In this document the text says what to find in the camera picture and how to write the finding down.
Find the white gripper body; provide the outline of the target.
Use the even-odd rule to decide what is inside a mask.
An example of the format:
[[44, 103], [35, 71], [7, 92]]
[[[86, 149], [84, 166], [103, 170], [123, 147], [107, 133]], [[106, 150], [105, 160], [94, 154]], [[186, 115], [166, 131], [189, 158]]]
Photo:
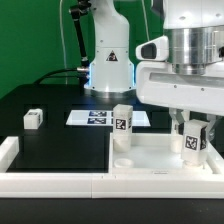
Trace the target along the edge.
[[224, 59], [206, 66], [204, 75], [172, 72], [168, 38], [136, 47], [136, 94], [141, 103], [224, 116]]

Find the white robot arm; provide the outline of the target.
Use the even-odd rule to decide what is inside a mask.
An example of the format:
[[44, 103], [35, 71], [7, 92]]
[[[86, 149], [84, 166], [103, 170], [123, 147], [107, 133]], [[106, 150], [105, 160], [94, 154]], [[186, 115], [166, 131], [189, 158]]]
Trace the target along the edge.
[[129, 23], [114, 0], [90, 0], [95, 58], [85, 91], [119, 97], [132, 91], [140, 102], [170, 109], [175, 123], [185, 112], [207, 115], [206, 136], [224, 117], [224, 0], [151, 0], [163, 18], [163, 35], [139, 45], [129, 60]]

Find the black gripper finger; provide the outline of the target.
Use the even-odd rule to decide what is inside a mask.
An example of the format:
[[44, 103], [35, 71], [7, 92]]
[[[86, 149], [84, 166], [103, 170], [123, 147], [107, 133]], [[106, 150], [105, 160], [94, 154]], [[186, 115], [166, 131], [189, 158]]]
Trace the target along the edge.
[[208, 114], [207, 120], [209, 122], [207, 127], [208, 139], [213, 140], [215, 138], [215, 129], [221, 121], [221, 116]]
[[184, 122], [184, 115], [181, 109], [170, 108], [169, 115], [171, 117], [171, 133], [179, 133], [179, 125]]

